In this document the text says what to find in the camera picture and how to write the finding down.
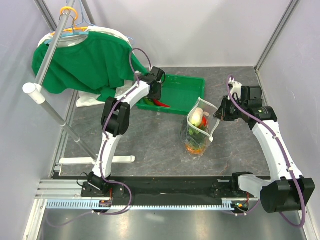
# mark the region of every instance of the red pepper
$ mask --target red pepper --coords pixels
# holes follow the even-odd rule
[[[170,108],[169,105],[164,104],[164,103],[162,103],[162,102],[159,102],[159,101],[156,100],[156,99],[153,99],[153,102],[154,102],[155,105],[157,105],[157,106],[159,106],[159,107]]]
[[[200,126],[206,127],[206,126],[207,126],[207,123],[208,123],[208,121],[207,121],[206,117],[203,116],[203,117],[202,117],[202,122],[201,122]]]

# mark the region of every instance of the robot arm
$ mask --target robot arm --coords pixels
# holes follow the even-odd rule
[[[315,184],[311,178],[303,177],[301,171],[292,160],[280,134],[278,119],[274,110],[270,106],[263,106],[260,86],[242,86],[239,82],[230,80],[229,88],[235,102],[243,110],[263,121],[276,133],[276,137],[281,141],[291,163],[290,170],[293,170],[302,191],[304,202],[307,204],[315,189]],[[275,137],[262,124],[240,112],[229,96],[223,97],[221,107],[214,116],[221,121],[234,121],[242,118],[248,123],[250,130],[252,130],[261,145],[270,170],[270,180],[262,180],[250,172],[234,173],[232,175],[234,188],[249,192],[260,198],[261,204],[267,213],[300,210],[301,203],[297,188],[293,183],[284,155]]]
[[[111,175],[111,165],[116,148],[122,135],[125,134],[129,128],[131,108],[144,97],[157,100],[161,98],[163,75],[163,70],[153,67],[150,73],[141,75],[139,77],[139,83],[136,82],[124,94],[117,98],[109,97],[106,100],[101,118],[102,128],[112,112],[114,105],[122,99],[115,108],[115,111],[112,113],[112,116],[106,126],[107,135],[104,132],[102,133],[102,143],[98,155],[98,161],[96,161],[93,168],[93,174],[91,174],[94,179],[90,179],[89,181],[89,183],[94,187],[100,189],[99,186],[103,184],[103,180],[101,179],[100,160],[102,161],[102,172],[105,178],[108,178]]]

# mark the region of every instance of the gray floor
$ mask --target gray floor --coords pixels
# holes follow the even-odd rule
[[[168,74],[205,79],[204,99],[219,107],[227,94],[224,84],[228,74],[244,86],[258,85],[253,67],[188,67],[165,68]],[[96,153],[99,152],[102,132],[101,115],[104,106],[77,108],[72,127]],[[186,152],[180,140],[184,116],[131,110],[130,127],[122,137],[115,155],[134,155],[131,164],[113,164],[113,176],[230,176],[233,172],[249,171],[258,176],[269,175],[262,149],[242,120],[221,122],[214,132],[214,141],[202,157]],[[71,139],[65,155],[87,157]],[[90,172],[92,165],[63,166],[61,176],[78,176]]]
[[[84,212],[51,209],[47,217],[52,224],[61,225]],[[286,215],[299,222],[297,212]],[[200,210],[90,214],[62,228],[52,228],[43,221],[41,232],[39,240],[306,240],[302,228],[290,226],[278,213],[266,213],[261,205],[248,216],[238,217]]]

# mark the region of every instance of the white plastic cap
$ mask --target white plastic cap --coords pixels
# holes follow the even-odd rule
[[[46,98],[41,94],[42,87],[39,84],[31,82],[23,85],[22,90],[25,94],[28,94],[37,104],[43,104]]]

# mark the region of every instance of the white wall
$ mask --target white wall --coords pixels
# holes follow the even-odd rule
[[[320,1],[302,0],[260,71],[268,103],[297,166],[312,177],[320,226]]]
[[[0,1],[1,240],[20,240],[39,180],[50,173],[60,127],[22,91],[35,82],[32,57],[50,30],[33,0]],[[70,92],[48,101],[65,114]]]
[[[289,2],[88,0],[97,25],[134,38],[158,67],[254,66]],[[57,19],[66,1],[46,3]]]

